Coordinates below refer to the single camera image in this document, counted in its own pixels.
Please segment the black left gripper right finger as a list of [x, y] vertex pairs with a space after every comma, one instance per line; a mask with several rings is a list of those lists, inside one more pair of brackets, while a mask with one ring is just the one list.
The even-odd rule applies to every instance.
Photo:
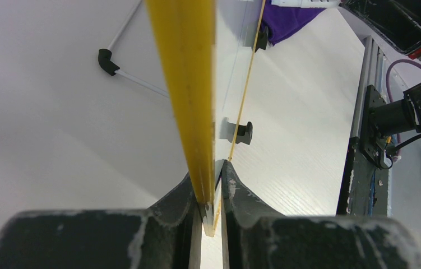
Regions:
[[421, 268], [408, 230], [387, 217], [284, 216], [221, 170], [224, 268]]

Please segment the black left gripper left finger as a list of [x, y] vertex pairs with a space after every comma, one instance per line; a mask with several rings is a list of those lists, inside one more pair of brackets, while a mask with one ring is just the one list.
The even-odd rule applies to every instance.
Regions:
[[0, 268], [198, 268], [189, 176], [146, 209], [34, 210], [0, 230]]

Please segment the yellow framed whiteboard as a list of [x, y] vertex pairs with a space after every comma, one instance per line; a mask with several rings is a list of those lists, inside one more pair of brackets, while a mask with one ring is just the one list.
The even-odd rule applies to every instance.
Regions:
[[[146, 5], [166, 88], [124, 71], [113, 49]], [[239, 132], [264, 1], [133, 1], [117, 33], [98, 52], [98, 65], [170, 99], [200, 218], [214, 236], [221, 214], [221, 171], [235, 144], [250, 143], [252, 127]]]

